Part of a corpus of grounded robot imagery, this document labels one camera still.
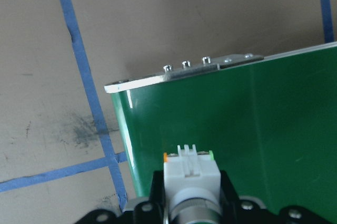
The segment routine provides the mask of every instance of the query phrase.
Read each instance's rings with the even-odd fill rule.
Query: bolt hole
[[[143,212],[150,212],[150,211],[152,211],[152,209],[153,209],[153,206],[152,206],[151,203],[146,203],[146,204],[142,205]]]
[[[243,201],[241,203],[241,207],[244,210],[252,210],[254,208],[254,205],[249,201]]]
[[[129,81],[130,81],[129,79],[126,79],[126,80],[121,80],[121,81],[113,82],[112,84],[126,83],[126,82],[129,82]]]
[[[302,214],[296,209],[290,209],[289,210],[289,216],[293,219],[301,219],[302,218]]]
[[[96,221],[97,222],[105,222],[105,221],[108,220],[108,218],[109,218],[109,215],[107,215],[106,213],[102,213],[102,214],[100,214],[96,217]]]

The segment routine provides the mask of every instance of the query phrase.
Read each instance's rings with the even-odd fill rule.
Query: screw
[[[244,55],[245,58],[251,58],[251,57],[253,57],[253,56],[254,56],[253,54],[245,54],[245,55]]]
[[[182,62],[183,64],[183,69],[187,68],[187,67],[191,67],[191,62],[190,61],[184,61]]]
[[[288,214],[293,219],[301,219],[302,218],[302,214],[296,209],[290,209]]]
[[[249,201],[243,201],[241,203],[241,207],[244,210],[252,210],[254,208],[254,205]]]
[[[143,212],[150,212],[153,209],[153,206],[151,203],[146,203],[142,205]]]
[[[203,64],[210,64],[211,63],[211,58],[209,56],[202,57],[202,63]]]
[[[165,72],[169,72],[169,71],[172,71],[172,65],[165,65],[165,66],[163,66],[163,69],[164,69],[164,71]]]

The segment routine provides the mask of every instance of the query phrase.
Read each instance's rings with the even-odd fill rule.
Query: screw head
[[[293,219],[301,219],[302,218],[301,212],[296,210],[296,209],[290,209],[288,214]]]
[[[165,66],[163,66],[163,69],[164,69],[165,72],[169,72],[169,71],[172,71],[173,67],[172,67],[172,65],[165,65]]]
[[[242,201],[241,207],[244,210],[252,210],[254,208],[254,205],[249,201]]]
[[[202,63],[203,64],[210,64],[211,63],[211,58],[209,56],[202,57]]]
[[[245,55],[244,55],[245,58],[251,58],[251,57],[253,57],[253,56],[254,56],[253,54],[245,54]]]
[[[190,61],[183,61],[183,69],[187,68],[187,67],[191,67],[191,62]]]

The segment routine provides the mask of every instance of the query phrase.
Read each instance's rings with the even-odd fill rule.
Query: metal bracket
[[[182,62],[182,68],[177,70],[174,70],[172,65],[166,65],[163,67],[164,69],[163,73],[156,73],[150,76],[145,76],[140,79],[134,80],[127,79],[113,82],[105,85],[104,89],[105,92],[107,93],[116,93],[152,84],[169,82],[183,79],[186,77],[216,72],[229,67],[248,64],[263,59],[264,57],[262,55],[253,55],[253,54],[231,54],[217,57],[214,59],[211,59],[210,57],[203,57],[202,63],[196,66],[192,66],[190,61]]]

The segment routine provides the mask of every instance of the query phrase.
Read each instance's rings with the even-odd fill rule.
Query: scuff mark
[[[44,133],[42,133],[42,139],[43,139],[44,149],[47,150],[47,142],[46,142],[46,137],[45,137]]]
[[[109,128],[109,132],[118,132],[120,129],[119,128],[117,128],[117,129],[114,129],[114,128]]]
[[[98,137],[96,136],[95,127],[77,114],[73,114],[73,117],[76,122],[73,126],[75,146],[81,149],[88,148],[91,142],[97,142]]]
[[[312,183],[315,183],[317,182],[319,179],[321,178],[321,174],[319,174],[314,180],[312,180],[311,182]]]
[[[62,142],[63,144],[69,145],[69,142],[66,142],[64,139],[60,139],[59,137],[57,139],[60,140],[60,142]]]
[[[26,139],[28,139],[28,133],[29,133],[29,130],[31,129],[31,124],[32,124],[32,122],[29,121],[29,124],[28,124],[28,126],[26,128]]]
[[[197,5],[195,6],[195,9],[196,9],[196,12],[197,12],[198,16],[201,18],[202,22],[204,22],[204,24],[207,26],[207,28],[208,28],[211,32],[213,32],[213,33],[215,34],[215,36],[219,36],[219,33],[218,33],[214,28],[212,28],[212,27],[209,25],[209,23],[206,21],[206,19],[201,15],[201,12],[200,12],[200,10],[199,10],[199,8],[198,8]]]
[[[63,148],[64,148],[64,150],[65,150],[65,153],[66,153],[67,157],[69,157],[69,155],[68,155],[68,150],[67,150],[67,148],[66,148],[66,146],[65,146],[65,143],[63,143]]]
[[[325,71],[326,71],[326,69],[321,69],[321,70],[315,71],[315,72],[307,75],[305,78],[315,78],[316,75],[321,74],[321,73],[323,73]]]
[[[73,33],[73,30],[68,25],[67,25],[67,29],[68,29],[72,43],[75,43],[75,34]]]
[[[18,179],[31,179],[31,178],[38,178],[38,177],[45,177],[45,176],[46,176],[46,174],[39,174],[39,175],[24,176],[24,177],[19,177],[19,178],[11,178],[11,179],[8,179],[8,180],[1,181],[0,184],[8,183],[8,182],[18,180]]]
[[[301,161],[303,158],[304,158],[304,157],[297,158],[297,159],[295,160],[295,162],[299,162],[299,161]]]
[[[97,200],[97,205],[96,208],[103,208],[106,210],[113,210],[116,211],[118,210],[118,207],[114,205],[113,203],[113,198],[116,197],[116,194],[108,195],[103,197],[102,199]]]
[[[48,184],[47,184],[47,183],[45,183],[45,185],[46,185],[47,193],[48,193],[48,195],[50,195],[50,194],[51,194],[51,192],[50,192],[49,186],[48,186]]]

